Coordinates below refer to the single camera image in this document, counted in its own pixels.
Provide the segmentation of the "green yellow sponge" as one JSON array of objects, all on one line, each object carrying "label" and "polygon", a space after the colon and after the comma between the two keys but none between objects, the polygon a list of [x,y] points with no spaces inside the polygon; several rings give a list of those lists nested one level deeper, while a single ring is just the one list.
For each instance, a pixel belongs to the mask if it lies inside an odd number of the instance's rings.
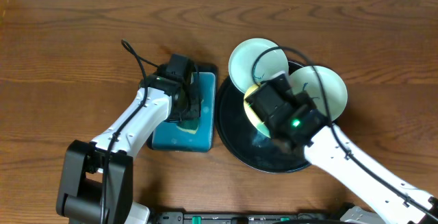
[{"label": "green yellow sponge", "polygon": [[177,129],[188,134],[196,134],[199,129],[199,119],[190,119],[178,122]]}]

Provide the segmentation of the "yellow plate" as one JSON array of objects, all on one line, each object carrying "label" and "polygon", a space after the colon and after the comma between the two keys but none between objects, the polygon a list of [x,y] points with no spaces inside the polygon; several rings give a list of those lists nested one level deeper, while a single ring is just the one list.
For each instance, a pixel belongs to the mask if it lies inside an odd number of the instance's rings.
[{"label": "yellow plate", "polygon": [[258,89],[258,85],[253,84],[244,94],[244,111],[245,114],[250,121],[250,123],[256,128],[256,130],[262,133],[266,137],[270,137],[270,132],[268,128],[265,126],[264,122],[255,114],[254,110],[251,108],[249,102],[247,102],[246,98],[253,94],[256,89]]}]

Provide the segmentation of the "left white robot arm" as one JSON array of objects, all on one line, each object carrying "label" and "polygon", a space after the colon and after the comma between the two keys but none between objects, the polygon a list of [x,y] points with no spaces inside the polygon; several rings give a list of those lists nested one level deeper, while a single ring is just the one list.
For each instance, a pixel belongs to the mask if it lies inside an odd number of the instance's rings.
[{"label": "left white robot arm", "polygon": [[212,147],[216,75],[189,82],[149,75],[130,106],[90,142],[66,150],[56,212],[70,223],[148,223],[151,211],[133,200],[133,162],[144,145],[162,151]]}]

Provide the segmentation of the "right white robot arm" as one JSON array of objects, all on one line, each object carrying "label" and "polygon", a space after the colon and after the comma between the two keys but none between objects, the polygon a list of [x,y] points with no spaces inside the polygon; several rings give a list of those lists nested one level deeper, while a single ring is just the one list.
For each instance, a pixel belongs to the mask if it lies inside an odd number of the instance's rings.
[{"label": "right white robot arm", "polygon": [[310,164],[341,182],[386,223],[436,223],[437,198],[396,176],[353,143],[332,121],[327,96],[320,112],[306,93],[275,90],[248,99],[273,138],[300,149]]}]

